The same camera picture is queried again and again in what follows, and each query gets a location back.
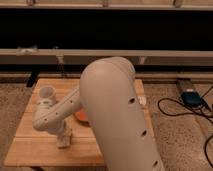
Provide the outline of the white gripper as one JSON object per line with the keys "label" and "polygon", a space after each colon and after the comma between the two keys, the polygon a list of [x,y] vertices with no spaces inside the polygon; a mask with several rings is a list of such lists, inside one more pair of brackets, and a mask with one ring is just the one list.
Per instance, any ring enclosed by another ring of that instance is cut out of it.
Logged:
{"label": "white gripper", "polygon": [[66,122],[64,122],[56,135],[59,140],[69,139],[72,136],[72,129]]}

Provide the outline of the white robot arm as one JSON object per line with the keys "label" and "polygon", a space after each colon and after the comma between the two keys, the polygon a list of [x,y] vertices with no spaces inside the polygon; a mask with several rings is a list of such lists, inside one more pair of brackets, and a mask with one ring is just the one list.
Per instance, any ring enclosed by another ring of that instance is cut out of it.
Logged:
{"label": "white robot arm", "polygon": [[76,89],[57,104],[38,105],[37,131],[57,134],[83,109],[109,171],[165,171],[134,87],[135,69],[123,57],[90,63]]}

